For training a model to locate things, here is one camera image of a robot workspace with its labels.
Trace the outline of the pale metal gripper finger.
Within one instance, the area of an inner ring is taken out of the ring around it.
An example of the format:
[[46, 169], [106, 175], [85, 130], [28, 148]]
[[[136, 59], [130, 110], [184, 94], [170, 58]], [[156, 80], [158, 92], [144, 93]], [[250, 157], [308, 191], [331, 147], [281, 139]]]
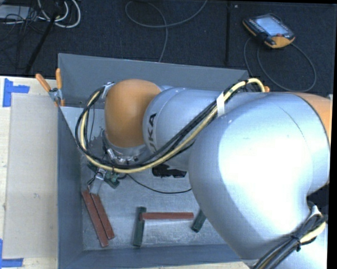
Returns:
[[97, 175], [95, 174], [87, 183], [90, 194], [97, 194]]
[[100, 191], [100, 188], [101, 188], [103, 182], [104, 182], [104, 178], [100, 174], [97, 174], [95, 176], [94, 194], [96, 194], [96, 195], [99, 194], [99, 191]]

